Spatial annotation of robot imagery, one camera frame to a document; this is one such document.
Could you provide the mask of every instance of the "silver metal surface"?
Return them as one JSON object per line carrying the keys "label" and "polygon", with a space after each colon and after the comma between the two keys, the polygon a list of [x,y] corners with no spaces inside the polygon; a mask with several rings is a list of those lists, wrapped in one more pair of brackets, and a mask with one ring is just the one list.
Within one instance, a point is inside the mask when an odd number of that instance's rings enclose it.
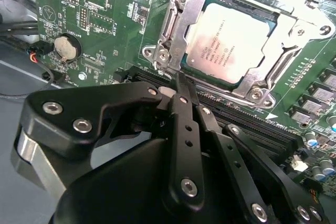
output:
{"label": "silver metal surface", "polygon": [[252,212],[262,223],[265,223],[267,221],[267,214],[259,204],[252,204]]}
{"label": "silver metal surface", "polygon": [[311,211],[311,213],[314,215],[315,218],[317,218],[319,221],[322,221],[322,217],[321,217],[320,214],[316,211],[315,208],[310,207],[309,210]]}
{"label": "silver metal surface", "polygon": [[78,79],[81,80],[81,81],[85,81],[86,79],[88,78],[87,74],[84,73],[84,72],[80,72],[78,74]]}
{"label": "silver metal surface", "polygon": [[157,95],[158,94],[156,90],[151,89],[151,88],[148,89],[148,92],[152,95]]}
{"label": "silver metal surface", "polygon": [[63,111],[63,107],[57,102],[46,102],[43,104],[42,108],[44,112],[51,115],[57,115]]}
{"label": "silver metal surface", "polygon": [[239,135],[239,130],[237,128],[232,127],[231,128],[232,132],[235,133],[236,135]]}
{"label": "silver metal surface", "polygon": [[195,197],[198,192],[195,183],[188,178],[184,178],[183,180],[181,180],[181,189],[189,197]]}
{"label": "silver metal surface", "polygon": [[63,162],[50,150],[42,148],[29,138],[24,131],[21,131],[17,151],[33,166],[43,186],[56,199],[60,198],[71,182],[91,170],[89,160],[75,165],[68,164],[67,161]]}
{"label": "silver metal surface", "polygon": [[211,114],[211,111],[208,108],[202,108],[203,112],[207,115]]}
{"label": "silver metal surface", "polygon": [[92,130],[92,124],[85,119],[77,119],[72,124],[73,128],[80,133],[88,133]]}
{"label": "silver metal surface", "polygon": [[303,207],[298,206],[297,211],[303,219],[310,220],[309,213]]}
{"label": "silver metal surface", "polygon": [[180,101],[183,102],[183,103],[188,103],[188,100],[185,99],[184,97],[180,97]]}

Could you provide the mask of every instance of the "mounting screw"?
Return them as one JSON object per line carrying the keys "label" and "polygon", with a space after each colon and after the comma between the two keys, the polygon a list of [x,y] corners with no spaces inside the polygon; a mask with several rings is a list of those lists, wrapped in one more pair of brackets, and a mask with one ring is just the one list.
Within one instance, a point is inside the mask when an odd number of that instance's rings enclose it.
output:
{"label": "mounting screw", "polygon": [[203,110],[203,112],[204,112],[205,114],[207,114],[207,115],[210,115],[210,114],[211,114],[211,111],[210,111],[208,108],[206,108],[206,107],[203,107],[202,110]]}
{"label": "mounting screw", "polygon": [[254,215],[260,220],[261,222],[267,221],[267,214],[265,210],[257,203],[252,204],[252,211]]}
{"label": "mounting screw", "polygon": [[188,100],[185,99],[184,97],[180,97],[180,100],[181,100],[181,102],[183,102],[183,103],[188,103]]}
{"label": "mounting screw", "polygon": [[322,221],[322,217],[319,215],[319,213],[315,210],[315,208],[313,207],[310,207],[309,208],[311,213],[319,220],[319,221]]}
{"label": "mounting screw", "polygon": [[232,132],[235,133],[236,135],[239,135],[239,130],[237,128],[232,127],[231,128]]}
{"label": "mounting screw", "polygon": [[150,92],[152,95],[157,95],[158,94],[156,90],[151,89],[151,88],[148,89],[148,92]]}
{"label": "mounting screw", "polygon": [[42,106],[44,112],[50,115],[57,115],[62,113],[63,107],[57,102],[46,102]]}
{"label": "mounting screw", "polygon": [[297,208],[299,214],[302,216],[303,219],[305,220],[310,220],[310,216],[308,214],[308,212],[301,206],[298,206]]}
{"label": "mounting screw", "polygon": [[78,74],[78,79],[81,80],[81,81],[85,81],[87,78],[88,78],[88,76],[84,72],[80,72]]}
{"label": "mounting screw", "polygon": [[195,197],[197,195],[197,186],[188,178],[181,180],[181,189],[189,197]]}
{"label": "mounting screw", "polygon": [[72,124],[73,128],[80,133],[88,133],[92,130],[92,124],[85,119],[77,119]]}

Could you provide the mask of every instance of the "silver screw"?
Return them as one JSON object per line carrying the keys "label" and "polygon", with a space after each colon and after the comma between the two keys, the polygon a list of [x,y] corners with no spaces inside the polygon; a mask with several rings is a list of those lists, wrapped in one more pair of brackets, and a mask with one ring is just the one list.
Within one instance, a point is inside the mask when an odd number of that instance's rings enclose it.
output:
{"label": "silver screw", "polygon": [[210,115],[210,114],[211,114],[211,111],[210,111],[208,108],[206,108],[206,107],[202,108],[202,110],[203,110],[203,112],[204,112],[205,114],[207,114],[207,115]]}
{"label": "silver screw", "polygon": [[309,208],[311,213],[319,220],[319,221],[322,221],[322,217],[319,215],[319,213],[315,210],[315,208],[313,207],[310,207]]}
{"label": "silver screw", "polygon": [[181,102],[183,102],[183,103],[188,103],[188,100],[185,99],[184,97],[180,97],[180,100],[181,100]]}
{"label": "silver screw", "polygon": [[158,94],[156,90],[151,89],[151,88],[148,89],[148,92],[150,92],[152,95],[157,95]]}
{"label": "silver screw", "polygon": [[81,81],[85,81],[87,78],[88,78],[88,76],[84,72],[80,72],[78,74],[78,79],[81,80]]}
{"label": "silver screw", "polygon": [[297,210],[303,219],[310,220],[308,212],[303,207],[298,206]]}
{"label": "silver screw", "polygon": [[181,189],[189,197],[195,197],[197,195],[197,186],[188,178],[181,180]]}
{"label": "silver screw", "polygon": [[260,220],[261,222],[267,221],[267,214],[265,210],[257,203],[252,204],[252,211],[254,215]]}
{"label": "silver screw", "polygon": [[232,127],[231,130],[233,131],[233,133],[235,133],[236,135],[239,135],[239,130],[237,128]]}
{"label": "silver screw", "polygon": [[72,124],[73,128],[80,133],[88,133],[92,130],[92,124],[85,119],[77,119]]}
{"label": "silver screw", "polygon": [[57,115],[62,113],[63,107],[57,102],[46,102],[42,106],[44,112],[50,115]]}

